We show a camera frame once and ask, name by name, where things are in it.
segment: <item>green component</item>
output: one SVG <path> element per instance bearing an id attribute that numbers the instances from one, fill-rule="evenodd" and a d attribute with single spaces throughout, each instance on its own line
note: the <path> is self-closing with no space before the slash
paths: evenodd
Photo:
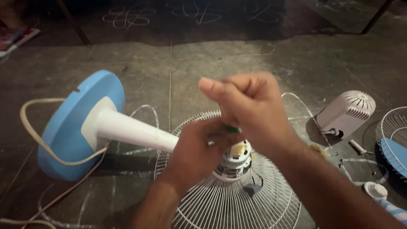
<path id="1" fill-rule="evenodd" d="M 228 126 L 228 132 L 229 133 L 240 133 L 240 128 L 239 127 L 236 128 L 236 127 L 233 127 L 233 126 Z"/>

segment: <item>metal rod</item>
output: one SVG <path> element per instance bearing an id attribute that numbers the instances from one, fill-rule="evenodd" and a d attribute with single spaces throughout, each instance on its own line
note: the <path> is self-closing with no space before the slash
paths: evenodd
<path id="1" fill-rule="evenodd" d="M 386 0 L 382 7 L 380 7 L 379 11 L 374 15 L 374 17 L 370 20 L 368 25 L 363 29 L 362 34 L 367 34 L 369 30 L 376 24 L 379 18 L 386 12 L 386 10 L 390 7 L 394 0 Z"/>
<path id="2" fill-rule="evenodd" d="M 74 20 L 74 18 L 72 17 L 72 15 L 69 13 L 68 9 L 66 8 L 65 3 L 63 2 L 63 0 L 55 0 L 61 11 L 64 13 L 66 19 L 68 19 L 69 23 L 71 24 L 71 26 L 75 29 L 76 33 L 79 35 L 79 37 L 81 38 L 81 40 L 83 41 L 84 44 L 86 45 L 91 45 L 90 41 L 88 40 L 88 38 L 86 37 L 85 33 L 83 32 L 83 30 L 81 29 L 81 27 L 76 23 L 76 21 Z"/>

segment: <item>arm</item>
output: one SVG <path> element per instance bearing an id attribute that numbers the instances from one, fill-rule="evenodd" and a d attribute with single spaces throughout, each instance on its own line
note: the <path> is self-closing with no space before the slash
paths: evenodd
<path id="1" fill-rule="evenodd" d="M 319 226 L 404 228 L 300 140 L 269 73 L 237 75 L 223 82 L 201 79 L 199 87 L 219 104 L 223 121 L 240 126 L 254 149 L 273 161 Z"/>
<path id="2" fill-rule="evenodd" d="M 210 176 L 241 134 L 229 134 L 220 118 L 196 121 L 182 129 L 167 168 L 147 191 L 128 229 L 170 228 L 181 199 L 196 183 Z"/>

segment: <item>fan motor cover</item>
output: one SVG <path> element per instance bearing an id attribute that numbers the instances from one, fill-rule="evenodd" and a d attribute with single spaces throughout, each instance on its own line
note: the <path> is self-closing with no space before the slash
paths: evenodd
<path id="1" fill-rule="evenodd" d="M 342 139 L 365 123 L 376 109 L 376 102 L 368 94 L 350 90 L 342 93 L 316 116 L 321 131 L 337 129 Z"/>

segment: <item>hand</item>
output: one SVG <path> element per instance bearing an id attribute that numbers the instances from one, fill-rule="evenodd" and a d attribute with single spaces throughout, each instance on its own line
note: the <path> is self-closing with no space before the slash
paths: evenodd
<path id="1" fill-rule="evenodd" d="M 240 133 L 228 133 L 221 118 L 192 122 L 182 128 L 168 166 L 159 178 L 171 183 L 182 196 L 210 176 L 228 148 L 243 140 Z"/>
<path id="2" fill-rule="evenodd" d="M 217 102 L 222 120 L 241 127 L 259 153 L 292 152 L 303 146 L 288 123 L 276 79 L 270 73 L 235 75 L 222 82 L 202 78 L 199 88 Z"/>

